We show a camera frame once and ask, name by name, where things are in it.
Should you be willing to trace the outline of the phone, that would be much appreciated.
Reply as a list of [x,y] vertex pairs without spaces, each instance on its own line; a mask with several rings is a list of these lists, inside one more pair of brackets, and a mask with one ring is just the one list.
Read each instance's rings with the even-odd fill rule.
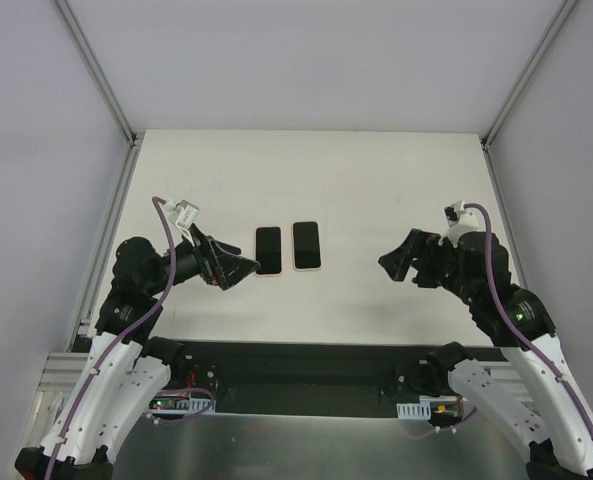
[[299,271],[317,270],[322,266],[319,226],[315,221],[292,225],[294,267]]

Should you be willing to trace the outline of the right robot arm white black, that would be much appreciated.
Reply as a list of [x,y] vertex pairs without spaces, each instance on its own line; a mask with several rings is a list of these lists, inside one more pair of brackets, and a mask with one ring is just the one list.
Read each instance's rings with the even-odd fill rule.
[[454,393],[492,422],[526,463],[531,479],[593,479],[593,413],[579,391],[555,326],[541,300],[511,280],[509,254],[496,235],[468,228],[457,235],[413,229],[381,256],[388,277],[442,288],[468,308],[476,326],[518,374],[533,405],[502,387],[457,342],[429,353],[406,373],[420,395]]

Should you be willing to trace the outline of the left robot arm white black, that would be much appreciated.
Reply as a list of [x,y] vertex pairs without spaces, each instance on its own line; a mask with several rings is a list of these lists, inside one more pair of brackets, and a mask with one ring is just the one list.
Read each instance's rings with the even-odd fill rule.
[[40,444],[19,452],[18,473],[25,479],[111,478],[123,443],[154,397],[190,388],[185,346],[151,334],[162,300],[194,277],[228,290],[259,267],[197,228],[165,254],[143,237],[123,241],[85,366]]

